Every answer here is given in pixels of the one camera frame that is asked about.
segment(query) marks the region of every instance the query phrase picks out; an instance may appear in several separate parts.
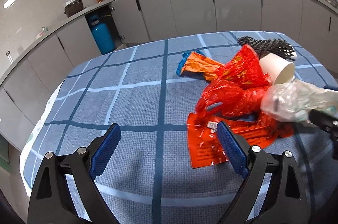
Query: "orange plastic wrapper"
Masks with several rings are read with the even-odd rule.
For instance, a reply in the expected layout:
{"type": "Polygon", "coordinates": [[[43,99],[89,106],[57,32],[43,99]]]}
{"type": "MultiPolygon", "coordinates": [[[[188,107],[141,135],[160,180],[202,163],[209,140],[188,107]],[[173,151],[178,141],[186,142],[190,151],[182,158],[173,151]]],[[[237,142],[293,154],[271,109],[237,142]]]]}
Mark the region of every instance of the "orange plastic wrapper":
{"type": "Polygon", "coordinates": [[[226,122],[232,131],[242,135],[248,143],[261,148],[269,146],[275,139],[293,135],[292,126],[280,123],[264,113],[260,113],[257,122],[232,121],[210,115],[199,118],[190,113],[187,120],[188,149],[191,166],[200,168],[228,161],[228,158],[217,139],[216,127],[220,121],[226,122]]]}
{"type": "Polygon", "coordinates": [[[213,80],[202,92],[195,111],[200,118],[221,112],[223,116],[241,116],[259,112],[263,95],[270,86],[242,89],[222,77],[213,80]],[[212,109],[214,104],[221,103],[212,109]]]}
{"type": "Polygon", "coordinates": [[[264,74],[259,65],[257,53],[245,44],[227,64],[218,67],[216,75],[225,80],[237,83],[242,89],[269,85],[269,75],[264,74]]]}
{"type": "Polygon", "coordinates": [[[207,81],[212,81],[218,77],[218,75],[215,73],[215,70],[222,65],[222,63],[214,61],[204,55],[197,53],[196,51],[193,51],[187,58],[185,64],[180,70],[179,75],[181,75],[183,71],[202,72],[204,78],[207,81]]]}

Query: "wall light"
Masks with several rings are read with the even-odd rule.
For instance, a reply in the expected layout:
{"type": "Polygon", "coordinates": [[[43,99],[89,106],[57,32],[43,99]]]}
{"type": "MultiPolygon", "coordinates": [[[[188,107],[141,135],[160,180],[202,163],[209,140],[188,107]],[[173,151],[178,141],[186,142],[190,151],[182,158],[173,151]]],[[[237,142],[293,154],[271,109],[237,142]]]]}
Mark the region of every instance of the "wall light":
{"type": "Polygon", "coordinates": [[[5,4],[3,5],[3,8],[8,8],[10,7],[13,3],[14,3],[15,0],[7,0],[5,2],[5,4]]]}

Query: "tablecloth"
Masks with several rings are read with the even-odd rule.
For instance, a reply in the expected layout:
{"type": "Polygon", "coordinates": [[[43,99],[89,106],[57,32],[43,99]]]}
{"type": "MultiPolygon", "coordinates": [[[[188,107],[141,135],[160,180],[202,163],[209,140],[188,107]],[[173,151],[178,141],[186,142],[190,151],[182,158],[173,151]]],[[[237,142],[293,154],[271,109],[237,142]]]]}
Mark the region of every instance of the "tablecloth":
{"type": "MultiPolygon", "coordinates": [[[[192,169],[186,120],[207,82],[178,77],[184,52],[199,49],[218,62],[232,59],[237,38],[281,38],[297,52],[295,77],[318,87],[337,87],[330,73],[298,43],[281,33],[234,31],[185,36],[109,53],[77,66],[62,83],[48,117],[29,146],[22,176],[32,187],[45,153],[73,153],[101,136],[112,123],[122,136],[104,174],[95,183],[120,223],[216,223],[242,178],[229,162],[192,169]]],[[[297,124],[294,136],[265,149],[292,151],[314,213],[338,184],[333,144],[318,128],[297,124]]],[[[74,180],[67,176],[79,216],[88,219],[74,180]]],[[[269,183],[266,175],[250,217],[259,213],[269,183]]]]}

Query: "white paper cup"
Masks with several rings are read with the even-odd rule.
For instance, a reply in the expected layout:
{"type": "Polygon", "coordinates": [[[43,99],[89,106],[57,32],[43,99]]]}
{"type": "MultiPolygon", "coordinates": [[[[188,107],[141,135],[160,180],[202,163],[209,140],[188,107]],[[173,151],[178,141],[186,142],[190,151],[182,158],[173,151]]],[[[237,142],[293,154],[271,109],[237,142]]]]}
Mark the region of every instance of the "white paper cup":
{"type": "Polygon", "coordinates": [[[272,84],[290,83],[295,73],[295,65],[292,62],[269,53],[259,60],[263,73],[268,73],[272,84]]]}

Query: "white plastic bag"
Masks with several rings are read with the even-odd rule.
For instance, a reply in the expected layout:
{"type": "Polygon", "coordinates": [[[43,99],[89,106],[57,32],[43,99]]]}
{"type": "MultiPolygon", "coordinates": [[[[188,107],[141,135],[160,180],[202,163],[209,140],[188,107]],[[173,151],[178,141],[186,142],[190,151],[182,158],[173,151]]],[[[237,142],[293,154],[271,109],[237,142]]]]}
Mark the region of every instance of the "white plastic bag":
{"type": "Polygon", "coordinates": [[[315,108],[335,115],[338,92],[295,79],[288,84],[272,85],[261,102],[264,113],[282,122],[307,121],[309,111],[315,108]]]}

